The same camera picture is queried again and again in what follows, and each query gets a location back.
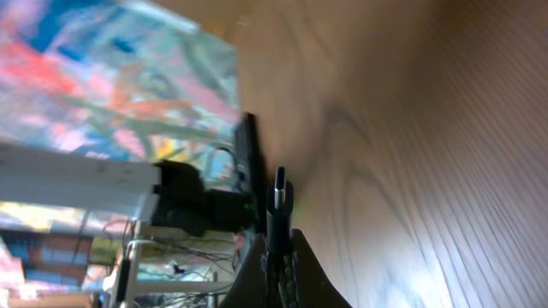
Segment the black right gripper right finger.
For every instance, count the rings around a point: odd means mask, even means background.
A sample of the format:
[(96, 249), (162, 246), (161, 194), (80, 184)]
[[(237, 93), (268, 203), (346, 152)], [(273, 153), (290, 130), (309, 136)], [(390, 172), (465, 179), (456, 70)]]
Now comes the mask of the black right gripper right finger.
[(293, 249), (296, 256), (296, 274), (305, 307), (350, 308), (348, 301), (337, 291), (324, 272), (304, 234), (292, 230)]

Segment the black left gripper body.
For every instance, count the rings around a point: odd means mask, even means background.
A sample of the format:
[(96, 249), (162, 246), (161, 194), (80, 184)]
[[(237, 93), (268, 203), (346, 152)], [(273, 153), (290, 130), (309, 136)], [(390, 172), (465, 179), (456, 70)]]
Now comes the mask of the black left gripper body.
[(160, 182), (153, 188), (158, 196), (150, 221), (153, 227), (203, 235), (208, 231), (237, 233), (254, 225), (254, 211), (247, 207), (253, 200), (250, 194), (206, 189), (199, 170), (191, 164), (163, 160), (155, 166)]

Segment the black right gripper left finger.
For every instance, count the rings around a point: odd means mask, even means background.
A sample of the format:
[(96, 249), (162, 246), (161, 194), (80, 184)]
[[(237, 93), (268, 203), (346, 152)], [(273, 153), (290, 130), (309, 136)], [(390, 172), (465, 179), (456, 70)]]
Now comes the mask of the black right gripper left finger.
[(220, 308), (265, 308), (268, 252), (264, 234), (258, 234)]

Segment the Galaxy S25 Ultra smartphone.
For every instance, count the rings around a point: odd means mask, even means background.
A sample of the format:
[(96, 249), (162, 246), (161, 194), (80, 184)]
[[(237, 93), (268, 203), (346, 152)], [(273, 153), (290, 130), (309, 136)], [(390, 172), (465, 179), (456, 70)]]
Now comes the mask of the Galaxy S25 Ultra smartphone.
[(256, 216), (256, 229), (264, 233), (268, 179), (260, 148), (257, 116), (244, 113), (235, 128), (234, 137), (236, 167), (241, 178), (238, 184), (251, 196)]

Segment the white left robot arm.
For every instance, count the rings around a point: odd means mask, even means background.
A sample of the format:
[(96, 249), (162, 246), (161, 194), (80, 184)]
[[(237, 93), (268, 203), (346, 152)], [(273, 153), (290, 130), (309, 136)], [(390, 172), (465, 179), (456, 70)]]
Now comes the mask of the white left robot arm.
[(191, 164), (136, 163), (1, 145), (1, 199), (110, 211), (195, 237), (254, 224), (246, 192), (208, 189)]

